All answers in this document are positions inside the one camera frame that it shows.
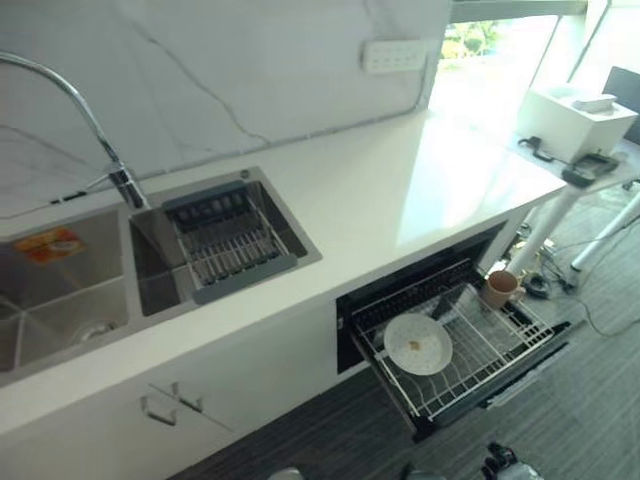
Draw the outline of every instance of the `orange label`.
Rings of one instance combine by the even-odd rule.
[[[60,227],[18,240],[13,248],[24,253],[36,265],[46,265],[83,251],[85,245],[71,230]]]

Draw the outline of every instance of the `white cabinet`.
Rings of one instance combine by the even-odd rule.
[[[169,426],[145,416],[169,419]],[[76,418],[0,451],[3,480],[161,479],[215,450],[229,433],[149,387],[139,398]]]
[[[338,382],[335,321],[333,302],[263,320],[167,366],[154,385],[178,382],[186,401],[202,398],[204,414],[234,430],[230,443]]]
[[[130,400],[77,408],[55,427],[1,450],[0,477],[167,478],[337,381],[333,302],[265,319],[135,379]],[[141,398],[155,419],[145,415]]]

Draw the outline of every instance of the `plate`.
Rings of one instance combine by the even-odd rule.
[[[384,348],[393,363],[414,375],[438,373],[453,355],[451,337],[444,327],[419,313],[393,318],[384,331]]]

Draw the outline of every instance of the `drawer handle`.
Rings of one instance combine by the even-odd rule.
[[[190,408],[194,412],[203,413],[204,412],[204,404],[202,401],[202,397],[198,397],[195,402],[191,400],[187,400],[182,395],[180,395],[180,387],[178,382],[174,382],[171,384],[171,392],[173,393],[173,397],[184,405],[187,408]]]
[[[169,414],[169,418],[163,417],[162,415],[158,415],[157,413],[149,410],[149,400],[147,399],[147,397],[142,397],[140,399],[140,407],[142,408],[142,413],[144,413],[151,420],[155,420],[156,422],[163,423],[170,427],[175,427],[178,423],[178,417],[175,410],[171,411],[171,413]]]

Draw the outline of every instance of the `chrome faucet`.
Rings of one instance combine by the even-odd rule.
[[[64,77],[62,77],[62,75],[54,72],[49,67],[10,52],[0,51],[0,62],[9,63],[11,65],[16,65],[18,67],[31,70],[50,80],[55,85],[57,85],[58,88],[60,88],[64,93],[66,93],[67,96],[73,101],[77,109],[80,111],[83,118],[89,124],[91,131],[97,137],[100,145],[102,145],[102,148],[104,148],[104,151],[107,152],[107,155],[109,155],[109,158],[113,162],[107,166],[107,168],[105,169],[105,174],[118,189],[120,195],[122,195],[122,198],[124,198],[124,201],[132,210],[148,208],[149,203],[147,201],[147,198],[142,193],[140,186],[134,180],[125,164],[122,163],[120,157],[118,157],[115,148],[113,148],[109,140],[107,140],[102,127],[98,123],[96,117],[93,115],[93,112],[89,108],[87,101],[82,95],[80,95],[80,92],[78,92],[78,90],[73,85],[71,85]]]

